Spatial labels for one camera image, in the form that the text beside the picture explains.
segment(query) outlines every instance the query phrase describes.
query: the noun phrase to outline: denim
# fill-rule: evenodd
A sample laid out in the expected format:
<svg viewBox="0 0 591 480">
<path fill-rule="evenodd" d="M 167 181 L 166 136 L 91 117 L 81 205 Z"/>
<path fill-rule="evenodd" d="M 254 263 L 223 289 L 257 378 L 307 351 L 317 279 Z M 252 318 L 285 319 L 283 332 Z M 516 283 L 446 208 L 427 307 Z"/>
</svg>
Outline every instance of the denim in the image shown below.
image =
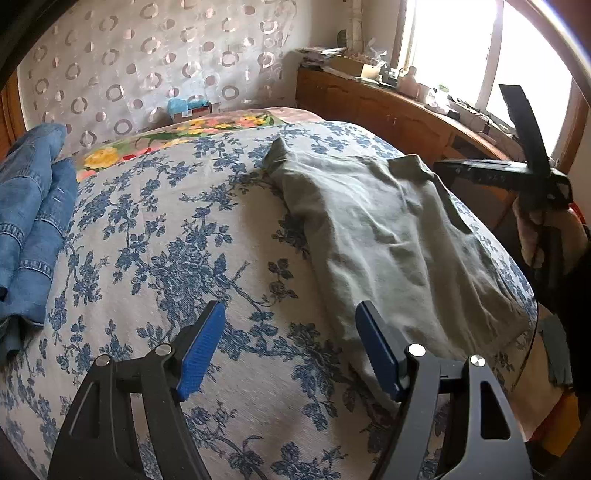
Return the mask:
<svg viewBox="0 0 591 480">
<path fill-rule="evenodd" d="M 51 164 L 66 128 L 42 124 L 25 133 L 0 166 L 0 300 L 4 299 L 25 239 L 51 186 Z"/>
<path fill-rule="evenodd" d="M 41 328 L 45 321 L 57 255 L 77 196 L 73 160 L 67 158 L 51 164 L 59 154 L 64 134 L 61 125 L 34 128 L 13 145 L 9 154 L 8 167 L 15 174 L 7 174 L 6 169 L 0 173 L 6 178 L 0 183 L 0 199 L 7 184 L 21 189 L 7 190 L 12 194 L 11 202 L 2 212 L 2 219 L 12 223 L 11 229 L 2 231 L 11 233 L 0 233 L 0 244 L 4 239 L 4 245 L 10 245 L 12 240 L 14 248 L 0 249 L 2 269 L 6 272 L 13 268 L 9 275 L 5 274 L 7 294 L 0 302 L 0 365 L 12 352 L 22 349 L 22 339 L 31 327 Z M 16 208 L 18 214 L 11 215 Z M 29 226 L 25 219 L 31 217 Z"/>
</svg>

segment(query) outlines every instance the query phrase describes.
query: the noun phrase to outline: bright window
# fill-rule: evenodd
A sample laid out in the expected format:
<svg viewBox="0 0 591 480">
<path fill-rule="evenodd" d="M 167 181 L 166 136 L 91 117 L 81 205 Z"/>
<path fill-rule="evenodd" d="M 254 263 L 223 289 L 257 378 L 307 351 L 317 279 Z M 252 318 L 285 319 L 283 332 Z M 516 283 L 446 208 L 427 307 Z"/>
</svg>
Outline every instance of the bright window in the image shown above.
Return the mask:
<svg viewBox="0 0 591 480">
<path fill-rule="evenodd" d="M 440 83 L 474 105 L 496 17 L 495 0 L 418 0 L 412 65 L 417 80 Z"/>
<path fill-rule="evenodd" d="M 415 0 L 406 28 L 417 80 L 513 126 L 499 83 L 521 85 L 552 155 L 572 78 L 535 27 L 503 0 Z"/>
</svg>

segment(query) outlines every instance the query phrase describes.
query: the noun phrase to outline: cabinet door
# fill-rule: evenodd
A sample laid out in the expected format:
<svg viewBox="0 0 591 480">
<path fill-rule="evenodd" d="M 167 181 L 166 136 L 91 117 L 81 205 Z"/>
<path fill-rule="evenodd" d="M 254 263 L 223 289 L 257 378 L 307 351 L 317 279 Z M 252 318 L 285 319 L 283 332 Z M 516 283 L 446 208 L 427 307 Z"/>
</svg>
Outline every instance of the cabinet door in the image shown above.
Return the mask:
<svg viewBox="0 0 591 480">
<path fill-rule="evenodd" d="M 349 94 L 346 86 L 327 85 L 324 98 L 324 115 L 326 120 L 342 122 L 355 121 L 358 99 Z"/>
<path fill-rule="evenodd" d="M 396 117 L 388 102 L 360 96 L 356 123 L 386 142 L 392 143 L 394 140 Z"/>
<path fill-rule="evenodd" d="M 326 85 L 320 83 L 318 76 L 306 69 L 298 71 L 295 100 L 297 107 L 322 116 L 324 111 L 324 93 Z"/>
<path fill-rule="evenodd" d="M 396 112 L 392 144 L 406 154 L 417 154 L 431 166 L 443 155 L 452 128 L 420 107 L 405 106 Z"/>
</svg>

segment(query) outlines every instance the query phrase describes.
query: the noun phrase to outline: screw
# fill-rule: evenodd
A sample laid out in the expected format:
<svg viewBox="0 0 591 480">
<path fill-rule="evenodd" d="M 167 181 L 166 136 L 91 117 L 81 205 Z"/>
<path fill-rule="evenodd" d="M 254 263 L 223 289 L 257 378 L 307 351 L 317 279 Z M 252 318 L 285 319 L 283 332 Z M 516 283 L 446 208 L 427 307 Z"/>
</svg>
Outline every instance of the screw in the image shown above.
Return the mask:
<svg viewBox="0 0 591 480">
<path fill-rule="evenodd" d="M 477 367 L 484 367 L 486 365 L 486 360 L 484 360 L 484 358 L 480 355 L 472 355 L 470 357 L 470 363 L 472 363 L 472 365 L 476 365 Z"/>
<path fill-rule="evenodd" d="M 408 346 L 408 351 L 412 356 L 423 356 L 427 351 L 423 345 L 419 345 L 418 343 L 413 343 L 412 345 Z"/>
<path fill-rule="evenodd" d="M 170 352 L 172 352 L 172 351 L 173 351 L 173 348 L 167 343 L 163 343 L 162 345 L 158 345 L 155 350 L 156 355 L 158 355 L 158 356 L 166 356 L 166 355 L 170 354 Z"/>
<path fill-rule="evenodd" d="M 98 367 L 104 367 L 105 365 L 109 365 L 110 361 L 111 361 L 110 356 L 105 354 L 105 355 L 101 355 L 101 356 L 96 357 L 95 364 Z"/>
</svg>

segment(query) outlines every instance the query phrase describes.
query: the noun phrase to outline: blue floral bedspread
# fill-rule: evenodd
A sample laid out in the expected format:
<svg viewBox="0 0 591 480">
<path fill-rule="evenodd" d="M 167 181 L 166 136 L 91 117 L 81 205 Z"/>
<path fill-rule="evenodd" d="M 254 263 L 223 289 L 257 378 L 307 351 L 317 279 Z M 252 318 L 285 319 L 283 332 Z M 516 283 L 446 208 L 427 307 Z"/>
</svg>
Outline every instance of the blue floral bedspread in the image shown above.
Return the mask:
<svg viewBox="0 0 591 480">
<path fill-rule="evenodd" d="M 211 299 L 226 304 L 226 330 L 201 392 L 183 410 L 212 477 L 369 476 L 392 416 L 331 340 L 302 227 L 261 171 L 278 135 L 317 153 L 401 156 L 355 125 L 282 125 L 176 145 L 80 184 L 47 324 L 0 382 L 0 426 L 40 477 L 93 359 L 145 355 L 193 323 Z M 531 319 L 530 330 L 489 359 L 510 389 L 537 318 L 534 296 L 495 237 L 457 205 L 515 308 Z M 142 409 L 139 397 L 132 402 Z M 426 472 L 434 468 L 443 416 L 444 408 Z M 147 474 L 159 478 L 146 434 L 139 422 Z"/>
</svg>

